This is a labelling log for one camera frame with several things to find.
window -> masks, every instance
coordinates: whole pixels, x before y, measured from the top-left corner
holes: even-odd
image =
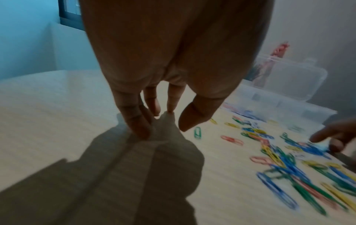
[[[60,23],[84,30],[78,0],[58,0]]]

dark window frame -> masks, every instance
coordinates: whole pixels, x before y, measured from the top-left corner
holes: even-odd
[[[66,0],[58,0],[60,23],[65,26],[84,30],[81,15],[69,13],[66,11]]]

white wall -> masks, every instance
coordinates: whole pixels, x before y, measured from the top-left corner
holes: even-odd
[[[291,45],[285,58],[315,58],[329,73],[309,102],[339,111],[337,117],[355,115],[356,1],[276,0],[261,52],[284,41]]]
[[[58,70],[100,69],[84,31],[52,24],[52,33]]]
[[[0,79],[56,70],[51,22],[58,0],[0,1]]]

human hand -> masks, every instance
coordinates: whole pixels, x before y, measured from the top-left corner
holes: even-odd
[[[182,131],[211,118],[251,67],[273,1],[81,0],[80,6],[117,107],[133,132],[148,138],[152,114],[161,110],[162,80],[169,82],[169,112],[186,84],[197,94],[181,114]]]
[[[332,152],[341,152],[356,137],[356,118],[331,123],[310,137],[311,142],[321,142],[331,137],[329,146]]]

light wood surface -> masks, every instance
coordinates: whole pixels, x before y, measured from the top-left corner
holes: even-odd
[[[249,160],[262,156],[260,143],[224,125],[233,122],[231,113],[219,109],[213,116],[217,125],[200,125],[201,140],[193,129],[181,133],[175,119],[194,94],[187,88],[173,116],[164,113],[167,88],[165,82],[158,86],[162,113],[153,123],[153,136],[143,141],[127,129],[99,71],[48,72],[1,82],[0,224],[356,223],[355,212],[322,203],[328,217],[318,214],[287,181],[278,184],[300,209],[278,201],[256,177],[268,166]],[[287,151],[278,138],[283,129],[260,126]],[[300,162],[298,167],[318,186],[331,184]]]

